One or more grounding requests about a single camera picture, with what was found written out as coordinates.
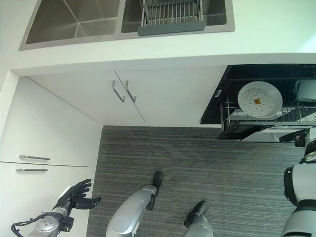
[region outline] stainless steel sink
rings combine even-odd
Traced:
[[[113,34],[118,10],[119,0],[42,0],[26,44]]]
[[[152,0],[153,3],[171,0]],[[20,50],[140,37],[143,0],[38,0]],[[181,35],[235,30],[232,0],[202,0],[204,30]]]

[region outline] cabinet handle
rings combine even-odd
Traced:
[[[21,172],[21,171],[42,171],[46,172],[48,169],[15,169],[16,172]]]
[[[115,94],[119,97],[119,99],[124,103],[125,101],[125,96],[121,97],[117,90],[115,89],[115,80],[112,81],[112,89],[115,92]]]
[[[129,97],[131,98],[131,100],[135,103],[136,102],[136,96],[132,96],[132,94],[130,93],[129,89],[128,89],[128,81],[125,82],[125,89],[129,95]]]
[[[43,159],[43,160],[50,160],[50,158],[44,158],[44,157],[32,157],[32,156],[24,156],[24,155],[19,155],[19,158],[29,158],[29,159]]]

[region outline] dishwasher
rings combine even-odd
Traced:
[[[316,126],[316,102],[299,101],[299,80],[316,80],[316,65],[229,65],[205,110],[200,124],[221,124],[219,139],[247,142],[278,142],[280,136]],[[281,109],[270,118],[255,118],[239,106],[238,93],[252,81],[268,82],[283,99]]]

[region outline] white plate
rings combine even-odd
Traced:
[[[253,81],[245,85],[238,94],[238,104],[248,115],[259,119],[277,114],[283,104],[282,95],[273,85]]]

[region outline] cabinet door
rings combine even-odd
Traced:
[[[102,125],[136,125],[142,119],[114,71],[30,76],[55,95]],[[115,94],[115,89],[125,101]]]
[[[40,85],[20,78],[0,141],[0,161],[95,166],[101,130]]]
[[[151,126],[199,126],[226,66],[118,71]]]
[[[15,169],[47,169],[48,171],[23,171]],[[3,237],[15,237],[10,229],[12,223],[27,221],[42,211],[51,211],[60,194],[68,187],[84,179],[92,178],[93,172],[86,167],[65,167],[34,164],[0,163],[0,233]],[[85,236],[89,211],[73,209],[75,219],[69,233],[60,237]],[[27,236],[34,224],[21,227]]]

